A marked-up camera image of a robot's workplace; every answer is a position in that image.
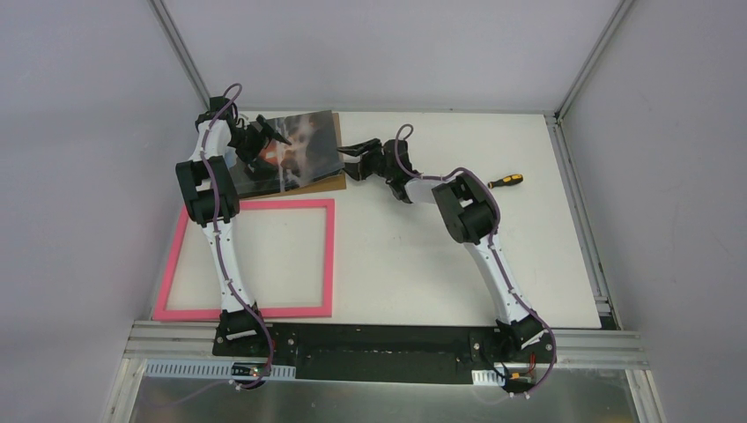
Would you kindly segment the black screwdriver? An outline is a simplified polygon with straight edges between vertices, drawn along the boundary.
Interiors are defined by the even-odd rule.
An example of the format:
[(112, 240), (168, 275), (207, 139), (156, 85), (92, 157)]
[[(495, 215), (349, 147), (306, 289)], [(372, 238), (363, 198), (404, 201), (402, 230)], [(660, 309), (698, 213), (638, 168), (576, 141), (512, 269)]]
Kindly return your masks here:
[(498, 180), (488, 182), (487, 187), (489, 189), (510, 187), (510, 186), (515, 186), (519, 183), (522, 183), (523, 181), (524, 181), (524, 176), (522, 174), (510, 174)]

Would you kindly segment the pink photo frame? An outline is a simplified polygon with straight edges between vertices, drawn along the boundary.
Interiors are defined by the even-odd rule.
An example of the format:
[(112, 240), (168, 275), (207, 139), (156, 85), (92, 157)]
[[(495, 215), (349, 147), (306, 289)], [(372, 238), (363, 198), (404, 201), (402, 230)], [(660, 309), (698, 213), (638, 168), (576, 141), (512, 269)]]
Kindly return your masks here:
[(329, 198), (243, 201), (205, 226), (181, 212), (153, 320), (218, 320), (238, 306), (228, 282), (266, 321), (330, 317), (335, 225)]

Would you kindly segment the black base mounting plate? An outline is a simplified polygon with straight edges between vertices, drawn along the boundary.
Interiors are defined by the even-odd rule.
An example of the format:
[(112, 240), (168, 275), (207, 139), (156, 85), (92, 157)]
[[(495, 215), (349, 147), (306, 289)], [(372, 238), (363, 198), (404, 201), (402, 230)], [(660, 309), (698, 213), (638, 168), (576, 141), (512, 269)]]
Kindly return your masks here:
[(302, 380), (471, 384), (475, 371), (549, 363), (549, 336), (519, 351), (492, 326), (393, 326), (272, 323), (269, 333), (229, 340), (214, 336), (215, 356), (293, 367)]

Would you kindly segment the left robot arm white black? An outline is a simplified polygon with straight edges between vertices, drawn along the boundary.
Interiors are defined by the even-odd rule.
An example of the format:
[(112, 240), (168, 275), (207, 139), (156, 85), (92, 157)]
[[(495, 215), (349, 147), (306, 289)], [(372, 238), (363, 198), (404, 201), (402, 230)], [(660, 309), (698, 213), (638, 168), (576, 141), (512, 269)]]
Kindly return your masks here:
[(240, 199), (227, 164), (227, 155), (255, 160), (270, 142), (289, 145), (286, 137), (258, 115), (244, 124), (234, 100), (212, 97), (196, 119), (197, 142), (189, 159), (175, 165), (175, 173), (189, 219), (201, 227), (211, 249), (221, 297), (216, 340), (235, 343), (247, 356), (258, 356), (271, 335), (255, 296), (243, 283), (235, 248), (234, 224)]

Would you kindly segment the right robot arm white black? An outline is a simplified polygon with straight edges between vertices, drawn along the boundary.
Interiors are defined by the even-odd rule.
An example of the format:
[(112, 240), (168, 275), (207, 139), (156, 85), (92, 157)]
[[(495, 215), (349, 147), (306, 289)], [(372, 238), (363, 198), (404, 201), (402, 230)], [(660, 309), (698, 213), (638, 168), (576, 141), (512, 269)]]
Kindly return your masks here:
[(514, 281), (499, 245), (501, 213), (489, 188), (471, 171), (458, 167), (446, 176), (416, 172), (404, 140), (378, 138), (338, 149), (353, 162), (344, 164), (353, 180), (371, 175), (382, 178), (395, 199), (406, 204), (433, 204), (451, 238), (463, 245), (483, 277), (496, 313), (501, 352), (510, 360), (524, 360), (540, 341), (553, 352), (554, 332), (529, 305)]

